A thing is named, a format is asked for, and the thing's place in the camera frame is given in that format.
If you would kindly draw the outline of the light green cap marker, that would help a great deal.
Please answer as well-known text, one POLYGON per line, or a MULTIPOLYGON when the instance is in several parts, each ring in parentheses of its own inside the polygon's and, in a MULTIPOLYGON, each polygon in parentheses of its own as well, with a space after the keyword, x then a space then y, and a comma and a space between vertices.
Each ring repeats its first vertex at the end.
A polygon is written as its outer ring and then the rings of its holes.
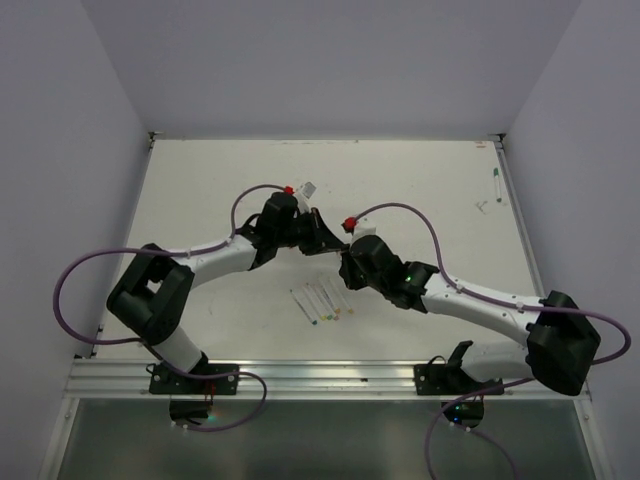
POLYGON ((333 320, 334 319, 334 311, 330 306, 327 306, 323 300, 320 292, 315 288, 313 284, 307 283, 305 285, 306 291, 309 295, 311 303, 317 309, 322 320, 333 320))

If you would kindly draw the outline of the teal green marker pen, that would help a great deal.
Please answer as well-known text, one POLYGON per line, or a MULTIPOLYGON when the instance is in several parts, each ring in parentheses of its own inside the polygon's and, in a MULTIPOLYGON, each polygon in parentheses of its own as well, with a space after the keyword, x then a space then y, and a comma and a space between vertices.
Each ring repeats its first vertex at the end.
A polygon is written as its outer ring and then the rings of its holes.
POLYGON ((308 322, 311 325, 318 324, 318 315, 315 313, 313 306, 307 299, 306 295, 302 292, 301 289, 291 289, 290 294, 298 306, 298 308, 302 311, 304 316, 307 318, 308 322))

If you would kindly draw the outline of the dark green cap marker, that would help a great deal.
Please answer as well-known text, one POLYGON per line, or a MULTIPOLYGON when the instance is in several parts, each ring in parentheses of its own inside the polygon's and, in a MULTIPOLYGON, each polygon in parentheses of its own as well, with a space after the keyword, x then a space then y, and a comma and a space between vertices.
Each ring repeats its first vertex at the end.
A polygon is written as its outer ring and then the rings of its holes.
POLYGON ((493 182, 494 182, 496 202, 501 204, 503 202, 503 194, 502 194, 501 175, 498 167, 495 167, 493 169, 493 182))

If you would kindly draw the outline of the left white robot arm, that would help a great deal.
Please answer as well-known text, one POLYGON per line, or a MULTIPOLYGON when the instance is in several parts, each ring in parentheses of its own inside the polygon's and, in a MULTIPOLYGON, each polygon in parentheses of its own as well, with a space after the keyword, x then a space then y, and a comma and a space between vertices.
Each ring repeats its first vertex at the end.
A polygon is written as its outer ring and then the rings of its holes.
POLYGON ((261 212, 234 226, 219 244, 191 252, 143 247, 110 292, 107 310, 172 371, 175 384, 197 392, 207 383, 208 357, 181 327, 190 295, 209 283, 256 270, 285 248, 316 256, 342 252, 346 244, 302 195, 276 192, 261 212))

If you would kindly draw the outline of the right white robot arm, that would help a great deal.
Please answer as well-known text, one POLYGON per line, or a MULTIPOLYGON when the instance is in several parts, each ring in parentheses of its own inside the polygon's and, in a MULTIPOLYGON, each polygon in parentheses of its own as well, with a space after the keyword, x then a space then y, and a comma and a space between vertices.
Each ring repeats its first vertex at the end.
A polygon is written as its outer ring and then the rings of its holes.
POLYGON ((458 343, 427 377, 447 394, 501 387, 532 378, 556 393, 580 393, 601 337, 574 300, 553 291, 545 298, 510 296, 481 288, 476 295, 450 285, 436 266, 404 262, 376 235, 341 253, 339 275, 350 290, 370 287, 404 310, 449 316, 503 336, 500 343, 458 343))

